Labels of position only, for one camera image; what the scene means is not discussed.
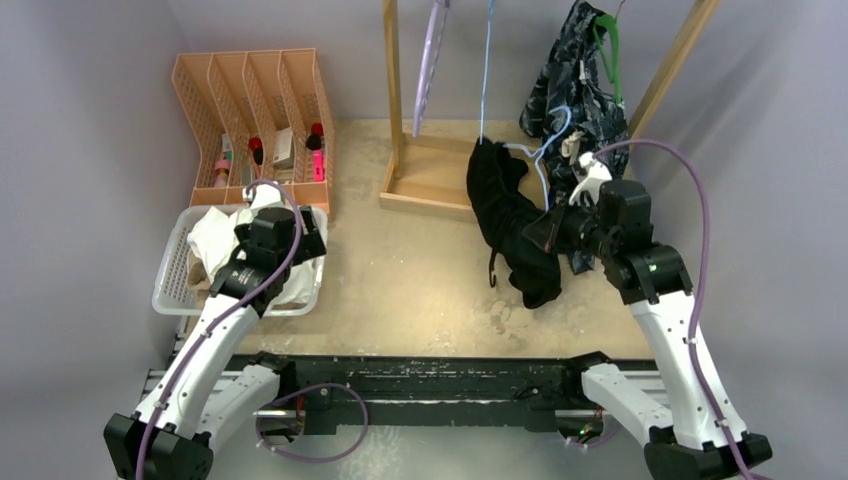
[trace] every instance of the black garment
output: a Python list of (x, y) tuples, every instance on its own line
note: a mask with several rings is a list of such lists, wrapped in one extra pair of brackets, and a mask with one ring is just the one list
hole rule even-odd
[(524, 306), (537, 308), (557, 298), (560, 269), (556, 255), (544, 253), (521, 235), (543, 213), (518, 192), (527, 163), (512, 158), (502, 143), (483, 138), (468, 161), (466, 187), (486, 243), (492, 247), (489, 284), (494, 286), (495, 256), (500, 253), (512, 270), (509, 283), (523, 293)]
[[(524, 133), (547, 139), (562, 127), (566, 119), (565, 112), (548, 112), (560, 105), (568, 105), (572, 111), (568, 130), (552, 143), (543, 157), (551, 181), (551, 205), (557, 193), (564, 193), (568, 198), (577, 186), (577, 178), (560, 154), (562, 141), (575, 129), (583, 132), (580, 153), (595, 151), (628, 138), (623, 106), (617, 105), (615, 97), (601, 91), (598, 86), (599, 53), (594, 29), (595, 19), (603, 14), (585, 0), (574, 3), (521, 112), (519, 124)], [(603, 41), (606, 30), (598, 27), (598, 36)], [(627, 149), (616, 150), (601, 159), (613, 178), (624, 175), (627, 160)], [(573, 250), (560, 253), (567, 255), (574, 273), (582, 273), (594, 266), (594, 258), (587, 253)]]

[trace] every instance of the white laundry basket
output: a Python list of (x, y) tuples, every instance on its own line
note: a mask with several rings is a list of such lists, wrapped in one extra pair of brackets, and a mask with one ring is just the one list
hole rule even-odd
[[(156, 283), (153, 287), (153, 309), (163, 315), (189, 315), (197, 316), (201, 313), (198, 308), (194, 292), (186, 288), (186, 276), (188, 275), (188, 252), (190, 250), (186, 237), (194, 228), (194, 225), (206, 215), (211, 207), (201, 205), (189, 207), (183, 210), (177, 219), (177, 224), (171, 231), (168, 246), (162, 255), (162, 263), (159, 264), (159, 273), (156, 275)], [(216, 205), (215, 208), (227, 215), (234, 213), (240, 205)], [(321, 232), (324, 243), (327, 243), (327, 214), (320, 208), (313, 208), (315, 223)], [(295, 317), (306, 315), (318, 302), (318, 291), (321, 289), (321, 279), (324, 276), (324, 258), (315, 260), (315, 276), (312, 282), (312, 293), (307, 303), (294, 309), (271, 308), (265, 312), (265, 316), (272, 317)]]

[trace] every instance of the beige table surface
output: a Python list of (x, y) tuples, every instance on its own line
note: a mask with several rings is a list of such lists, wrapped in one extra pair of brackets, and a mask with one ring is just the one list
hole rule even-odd
[[(478, 129), (427, 120), (422, 132), (472, 139)], [(527, 310), (501, 256), (489, 288), (490, 249), (476, 224), (380, 208), (388, 121), (340, 120), (336, 132), (335, 218), (318, 305), (303, 317), (263, 318), (238, 353), (653, 357), (601, 271), (574, 276), (563, 260), (563, 293)], [(486, 133), (527, 141), (509, 122), (488, 122)], [(538, 182), (532, 170), (526, 180)]]

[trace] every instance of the wooden clothes rack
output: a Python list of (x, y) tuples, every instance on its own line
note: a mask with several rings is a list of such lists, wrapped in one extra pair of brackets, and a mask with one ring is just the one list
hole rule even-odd
[[(720, 1), (695, 0), (633, 112), (628, 125), (632, 138), (644, 133)], [(476, 219), (465, 189), (465, 174), (475, 139), (413, 137), (403, 130), (397, 18), (397, 0), (383, 0), (392, 157), (380, 192), (380, 205), (392, 210), (474, 222)]]

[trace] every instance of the white wall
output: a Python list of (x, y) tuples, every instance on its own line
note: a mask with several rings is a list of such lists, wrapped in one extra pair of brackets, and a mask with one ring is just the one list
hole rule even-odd
[[(169, 0), (195, 51), (315, 47), (334, 113), (388, 117), (381, 0)], [(593, 5), (615, 12), (619, 0)], [(518, 119), (569, 0), (499, 0), (486, 106)], [(451, 0), (427, 118), (479, 118), (488, 0)], [(398, 0), (401, 86), (412, 116), (431, 0)], [(630, 0), (621, 13), (624, 97), (635, 108), (689, 10), (689, 2)]]
[[(647, 137), (692, 156), (712, 208), (704, 333), (776, 479), (845, 478), (848, 4), (723, 2)], [(657, 236), (696, 276), (697, 195), (638, 149)]]
[(196, 168), (188, 48), (164, 0), (0, 2), (4, 478), (114, 475), (103, 426), (172, 345), (150, 295)]

